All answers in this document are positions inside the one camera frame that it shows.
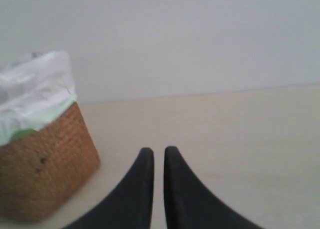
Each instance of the woven basket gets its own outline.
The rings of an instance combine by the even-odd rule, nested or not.
[[[46,128],[0,146],[0,215],[41,221],[100,164],[77,103]]]

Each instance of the beige floor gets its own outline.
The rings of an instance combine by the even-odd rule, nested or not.
[[[164,148],[176,145],[202,181],[267,229],[320,228],[320,86],[217,93],[81,106],[102,166],[58,213],[58,229],[99,202],[141,147],[155,155],[152,228],[164,229]]]

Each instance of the white plastic bag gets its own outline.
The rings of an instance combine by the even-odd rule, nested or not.
[[[76,100],[65,51],[33,53],[0,69],[0,146],[20,131],[44,128]]]

